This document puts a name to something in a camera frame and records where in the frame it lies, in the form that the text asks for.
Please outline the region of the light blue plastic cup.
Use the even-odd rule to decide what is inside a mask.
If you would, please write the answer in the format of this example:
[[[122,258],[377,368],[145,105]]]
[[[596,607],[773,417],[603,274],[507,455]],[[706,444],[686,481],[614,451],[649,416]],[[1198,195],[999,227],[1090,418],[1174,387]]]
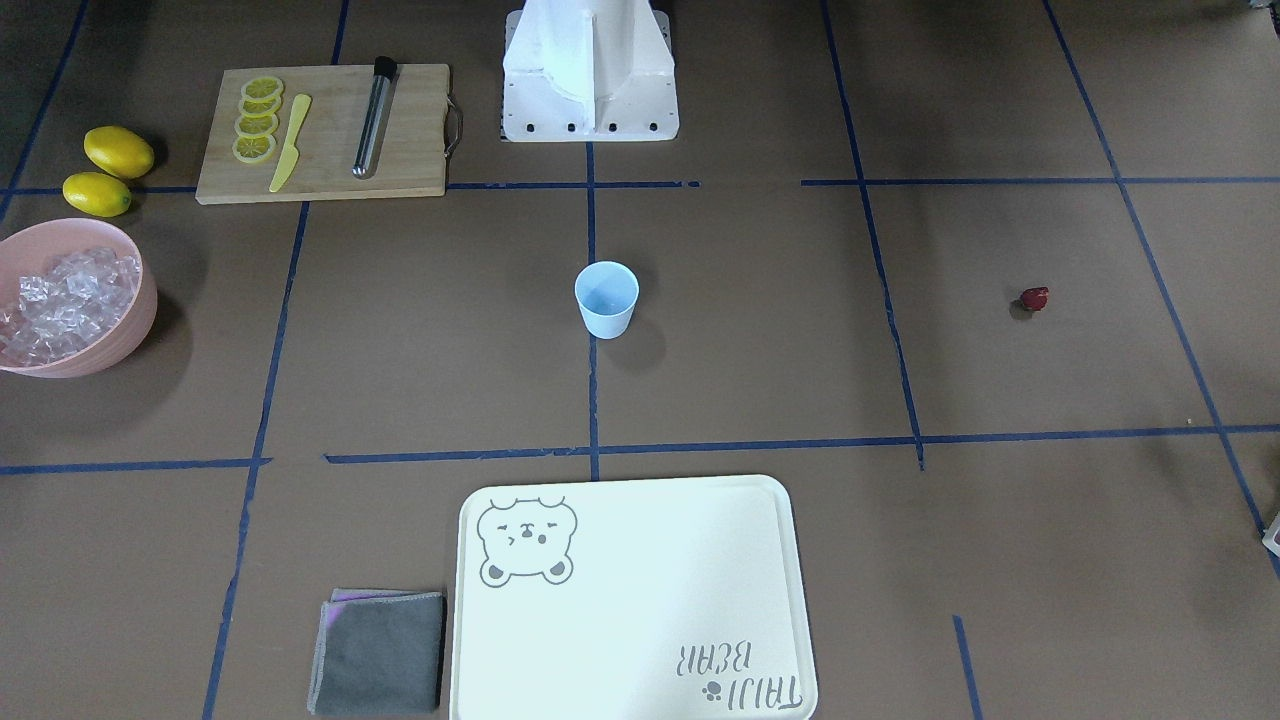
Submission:
[[[589,334],[613,340],[627,329],[639,300],[634,272],[616,261],[586,265],[575,278],[573,296]]]

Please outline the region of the cream bear tray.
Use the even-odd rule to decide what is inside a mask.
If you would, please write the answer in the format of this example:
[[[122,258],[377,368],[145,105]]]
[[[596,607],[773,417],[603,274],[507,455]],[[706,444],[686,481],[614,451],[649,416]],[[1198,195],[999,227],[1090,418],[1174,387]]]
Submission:
[[[794,510],[763,474],[495,486],[460,510],[452,719],[812,719]]]

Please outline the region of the yellow lemon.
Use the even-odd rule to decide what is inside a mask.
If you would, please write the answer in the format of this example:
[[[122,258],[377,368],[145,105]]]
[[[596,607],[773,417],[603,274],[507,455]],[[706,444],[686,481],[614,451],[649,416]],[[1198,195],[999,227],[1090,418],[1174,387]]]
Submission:
[[[133,193],[123,181],[101,172],[68,176],[61,183],[61,195],[74,209],[99,218],[123,215],[133,202]]]
[[[154,147],[123,126],[100,126],[84,133],[84,155],[109,176],[134,181],[155,165]]]

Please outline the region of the lemon slice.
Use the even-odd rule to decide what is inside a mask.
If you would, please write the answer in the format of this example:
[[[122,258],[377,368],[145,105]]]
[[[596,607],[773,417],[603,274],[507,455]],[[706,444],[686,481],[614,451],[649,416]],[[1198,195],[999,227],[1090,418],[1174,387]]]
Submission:
[[[276,140],[273,135],[238,136],[232,145],[234,159],[250,165],[265,163],[275,151]]]
[[[238,137],[259,138],[273,135],[278,126],[278,115],[274,113],[261,117],[239,115],[236,119],[234,129]]]
[[[282,97],[279,95],[274,97],[253,99],[243,97],[239,102],[239,115],[248,119],[257,119],[265,117],[274,117],[282,106]]]
[[[246,81],[239,94],[244,101],[270,102],[279,97],[284,90],[284,82],[276,76],[257,76]]]

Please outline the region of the yellow plastic knife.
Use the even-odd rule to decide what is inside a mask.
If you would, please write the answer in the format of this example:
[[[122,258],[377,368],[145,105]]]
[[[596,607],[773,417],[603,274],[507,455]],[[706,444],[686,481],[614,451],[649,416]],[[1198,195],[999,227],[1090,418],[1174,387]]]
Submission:
[[[276,193],[284,188],[300,161],[297,142],[311,105],[312,97],[308,94],[297,94],[293,97],[284,142],[279,151],[280,156],[268,186],[269,193]]]

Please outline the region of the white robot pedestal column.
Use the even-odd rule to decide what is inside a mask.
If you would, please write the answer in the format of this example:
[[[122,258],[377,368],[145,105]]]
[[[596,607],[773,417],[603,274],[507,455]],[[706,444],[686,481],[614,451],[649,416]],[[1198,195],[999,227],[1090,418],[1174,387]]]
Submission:
[[[500,136],[660,142],[680,111],[667,13],[649,1],[526,1],[506,17]]]

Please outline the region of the wooden cutting board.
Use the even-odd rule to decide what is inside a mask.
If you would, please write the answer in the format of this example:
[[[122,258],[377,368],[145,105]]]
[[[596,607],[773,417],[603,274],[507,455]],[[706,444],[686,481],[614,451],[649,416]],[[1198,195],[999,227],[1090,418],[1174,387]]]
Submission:
[[[447,129],[451,114],[451,68],[445,64],[402,64],[390,87],[381,142],[367,179],[353,176],[369,104],[371,65],[261,67],[225,70],[196,186],[196,200],[206,206],[244,202],[293,202],[355,199],[436,197],[445,192],[445,150],[456,145],[458,131]],[[283,141],[293,97],[312,99],[300,128],[300,161],[283,187],[273,192],[269,181],[278,155],[256,164],[236,159],[236,120],[241,87],[260,77],[275,76],[284,83],[280,122],[275,136]]]

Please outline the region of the red strawberry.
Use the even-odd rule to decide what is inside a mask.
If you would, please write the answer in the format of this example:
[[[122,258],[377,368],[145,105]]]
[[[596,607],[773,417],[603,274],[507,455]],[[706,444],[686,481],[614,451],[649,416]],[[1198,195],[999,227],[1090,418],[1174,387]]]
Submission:
[[[1048,287],[1033,287],[1020,292],[1019,306],[1027,313],[1042,313],[1050,301]]]

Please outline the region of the yellow lemon upper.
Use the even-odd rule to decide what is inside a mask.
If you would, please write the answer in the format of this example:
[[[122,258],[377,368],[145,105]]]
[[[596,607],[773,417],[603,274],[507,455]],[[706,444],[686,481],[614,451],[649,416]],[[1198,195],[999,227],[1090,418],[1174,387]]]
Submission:
[[[154,147],[123,126],[100,126],[84,133],[84,155],[109,176],[134,181],[155,165]]]

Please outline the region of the yellow lemon lower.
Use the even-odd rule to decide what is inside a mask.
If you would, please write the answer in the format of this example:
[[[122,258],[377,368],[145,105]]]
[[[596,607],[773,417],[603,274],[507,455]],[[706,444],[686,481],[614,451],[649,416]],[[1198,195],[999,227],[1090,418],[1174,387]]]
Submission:
[[[133,202],[133,193],[123,181],[101,172],[68,176],[61,183],[61,195],[74,209],[99,218],[123,215]]]

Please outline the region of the grey folded cloth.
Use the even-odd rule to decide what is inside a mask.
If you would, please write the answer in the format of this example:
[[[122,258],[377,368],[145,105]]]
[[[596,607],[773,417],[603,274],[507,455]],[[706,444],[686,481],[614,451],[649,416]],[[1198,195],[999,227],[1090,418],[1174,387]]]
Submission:
[[[320,717],[433,714],[445,596],[335,588],[323,602],[306,707]]]

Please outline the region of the pink bowl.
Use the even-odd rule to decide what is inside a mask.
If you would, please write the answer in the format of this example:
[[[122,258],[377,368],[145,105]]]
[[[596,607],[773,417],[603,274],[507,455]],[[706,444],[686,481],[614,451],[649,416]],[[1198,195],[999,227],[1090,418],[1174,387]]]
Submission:
[[[143,342],[157,313],[154,274],[136,242],[124,231],[97,219],[55,219],[5,238],[1,243],[3,305],[18,299],[20,277],[42,273],[51,258],[93,247],[110,247],[116,255],[133,258],[140,265],[138,288],[122,310],[120,320],[79,352],[54,363],[24,366],[3,356],[4,372],[38,378],[90,375],[118,364]]]

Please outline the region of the clear ice cubes pile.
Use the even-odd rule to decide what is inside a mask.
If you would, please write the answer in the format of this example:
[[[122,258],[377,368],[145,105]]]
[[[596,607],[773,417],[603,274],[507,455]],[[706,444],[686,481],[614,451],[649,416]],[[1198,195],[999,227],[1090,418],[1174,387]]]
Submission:
[[[17,301],[3,307],[3,356],[37,366],[86,350],[120,323],[141,274],[138,258],[106,246],[50,258],[44,273],[18,279]]]

